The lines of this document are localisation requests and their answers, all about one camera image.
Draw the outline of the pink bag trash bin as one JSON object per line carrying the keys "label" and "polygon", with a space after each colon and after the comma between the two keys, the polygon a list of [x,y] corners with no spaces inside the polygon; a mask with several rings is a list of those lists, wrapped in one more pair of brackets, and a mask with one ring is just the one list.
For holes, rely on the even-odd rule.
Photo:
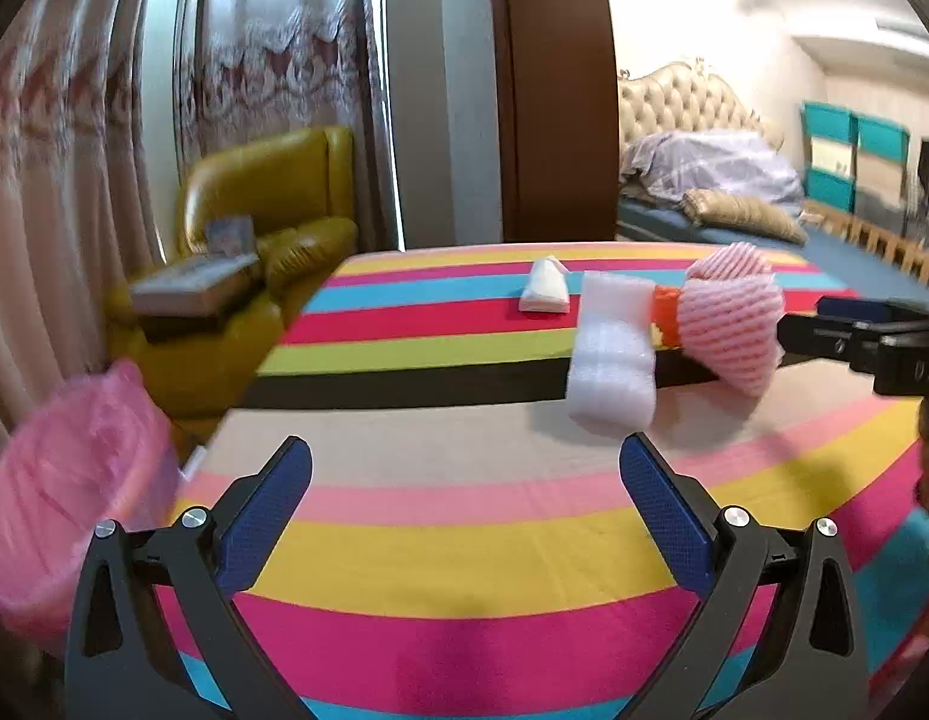
{"label": "pink bag trash bin", "polygon": [[133,362],[59,387],[0,453],[4,627],[59,655],[95,525],[160,527],[179,483],[172,425]]}

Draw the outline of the large flat book box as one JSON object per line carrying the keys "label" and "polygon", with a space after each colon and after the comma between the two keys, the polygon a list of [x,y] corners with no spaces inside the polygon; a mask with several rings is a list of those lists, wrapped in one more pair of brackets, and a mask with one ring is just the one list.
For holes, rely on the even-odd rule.
{"label": "large flat book box", "polygon": [[129,286],[138,316],[209,317],[254,289],[261,275],[256,254],[194,255]]}

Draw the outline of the small blue picture box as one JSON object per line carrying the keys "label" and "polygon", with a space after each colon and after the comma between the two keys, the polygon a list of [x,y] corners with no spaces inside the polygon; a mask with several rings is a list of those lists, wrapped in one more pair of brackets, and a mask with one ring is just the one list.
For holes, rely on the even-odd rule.
{"label": "small blue picture box", "polygon": [[254,226],[249,216],[225,216],[206,224],[206,242],[212,257],[243,257],[256,252]]}

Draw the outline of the grey patterned duvet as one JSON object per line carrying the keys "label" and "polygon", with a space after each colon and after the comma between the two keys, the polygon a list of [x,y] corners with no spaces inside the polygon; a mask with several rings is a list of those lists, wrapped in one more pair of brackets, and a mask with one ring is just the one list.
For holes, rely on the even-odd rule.
{"label": "grey patterned duvet", "polygon": [[653,133],[625,149],[619,193],[658,208],[676,208],[690,190],[754,197],[796,218],[804,200],[791,163],[752,130]]}

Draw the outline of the pink lace curtain left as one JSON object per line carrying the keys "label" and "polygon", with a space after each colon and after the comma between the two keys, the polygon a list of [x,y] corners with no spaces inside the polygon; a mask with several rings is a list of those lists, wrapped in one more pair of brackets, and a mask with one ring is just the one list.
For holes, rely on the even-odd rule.
{"label": "pink lace curtain left", "polygon": [[25,0],[0,42],[0,450],[105,366],[105,301],[158,254],[140,144],[144,0]]}

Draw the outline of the colourful striped tablecloth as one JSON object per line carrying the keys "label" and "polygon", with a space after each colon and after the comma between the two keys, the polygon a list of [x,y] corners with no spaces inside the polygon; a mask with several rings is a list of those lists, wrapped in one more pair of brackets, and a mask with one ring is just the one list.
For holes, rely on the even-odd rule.
{"label": "colourful striped tablecloth", "polygon": [[[575,317],[518,307],[534,245],[355,257],[305,305],[181,491],[211,505],[282,440],[313,481],[236,600],[323,718],[609,718],[693,608],[619,444],[563,400]],[[760,522],[837,523],[885,673],[929,605],[916,406],[827,361],[742,398],[665,353],[651,438]]]}

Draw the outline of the pink lace curtain right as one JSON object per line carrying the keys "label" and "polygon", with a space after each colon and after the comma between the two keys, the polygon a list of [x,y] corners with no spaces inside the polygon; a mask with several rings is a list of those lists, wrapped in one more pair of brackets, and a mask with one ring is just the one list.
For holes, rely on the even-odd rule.
{"label": "pink lace curtain right", "polygon": [[176,164],[302,127],[354,135],[362,249],[388,242],[381,208],[368,0],[179,0]]}

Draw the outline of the gold striped pillow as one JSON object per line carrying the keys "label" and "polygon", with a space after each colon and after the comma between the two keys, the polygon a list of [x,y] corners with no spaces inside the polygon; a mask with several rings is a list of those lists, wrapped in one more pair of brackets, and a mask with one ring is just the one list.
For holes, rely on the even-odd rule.
{"label": "gold striped pillow", "polygon": [[793,216],[755,197],[692,188],[684,193],[679,208],[693,226],[732,229],[796,245],[804,245],[807,241],[806,232]]}

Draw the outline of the pink lace curtain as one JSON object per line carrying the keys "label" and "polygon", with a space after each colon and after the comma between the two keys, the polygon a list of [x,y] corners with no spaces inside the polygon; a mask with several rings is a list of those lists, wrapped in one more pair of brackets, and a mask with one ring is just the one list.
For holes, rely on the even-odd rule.
{"label": "pink lace curtain", "polygon": [[176,164],[302,127],[354,135],[362,249],[388,242],[381,208],[368,0],[179,0]]}
{"label": "pink lace curtain", "polygon": [[25,0],[0,42],[0,450],[105,366],[105,301],[158,254],[140,144],[144,0]]}

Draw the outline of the cream tufted headboard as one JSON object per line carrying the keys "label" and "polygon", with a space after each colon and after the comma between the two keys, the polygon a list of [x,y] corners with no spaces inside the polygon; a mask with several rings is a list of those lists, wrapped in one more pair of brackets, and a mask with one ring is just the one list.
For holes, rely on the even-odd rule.
{"label": "cream tufted headboard", "polygon": [[648,75],[617,75],[619,151],[654,133],[749,130],[762,135],[775,151],[783,133],[746,106],[721,76],[706,73],[702,60],[689,65],[672,62]]}

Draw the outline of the white paper packet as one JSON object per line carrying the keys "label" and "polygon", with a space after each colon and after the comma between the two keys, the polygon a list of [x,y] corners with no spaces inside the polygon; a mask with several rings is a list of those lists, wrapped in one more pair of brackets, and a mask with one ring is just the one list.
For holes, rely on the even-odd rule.
{"label": "white paper packet", "polygon": [[567,314],[570,310],[568,274],[567,267],[554,255],[537,259],[519,296],[518,309],[526,314]]}

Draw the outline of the brown wooden door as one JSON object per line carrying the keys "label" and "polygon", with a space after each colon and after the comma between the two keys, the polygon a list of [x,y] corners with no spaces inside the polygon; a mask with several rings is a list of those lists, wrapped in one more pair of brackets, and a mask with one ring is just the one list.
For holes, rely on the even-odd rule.
{"label": "brown wooden door", "polygon": [[610,241],[619,109],[609,0],[490,0],[501,237]]}

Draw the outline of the pink foam fruit net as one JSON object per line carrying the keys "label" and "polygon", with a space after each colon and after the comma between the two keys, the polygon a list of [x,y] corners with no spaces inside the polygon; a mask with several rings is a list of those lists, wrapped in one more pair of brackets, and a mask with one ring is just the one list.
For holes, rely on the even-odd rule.
{"label": "pink foam fruit net", "polygon": [[780,366],[777,325],[783,289],[755,245],[736,242],[695,262],[677,298],[684,355],[750,398],[760,398]]}

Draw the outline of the teal storage boxes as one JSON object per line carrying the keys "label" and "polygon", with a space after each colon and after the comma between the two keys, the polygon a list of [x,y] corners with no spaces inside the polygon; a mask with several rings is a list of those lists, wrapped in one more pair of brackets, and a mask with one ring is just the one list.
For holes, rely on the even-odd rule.
{"label": "teal storage boxes", "polygon": [[873,221],[905,215],[910,132],[903,125],[819,101],[806,101],[801,117],[809,200]]}

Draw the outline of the white foam block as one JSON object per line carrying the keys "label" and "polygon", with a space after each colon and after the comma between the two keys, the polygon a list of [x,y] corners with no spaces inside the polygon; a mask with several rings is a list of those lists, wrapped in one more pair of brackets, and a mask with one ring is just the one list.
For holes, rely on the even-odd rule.
{"label": "white foam block", "polygon": [[570,418],[614,436],[650,427],[656,410],[653,298],[653,281],[609,271],[583,275],[565,392]]}

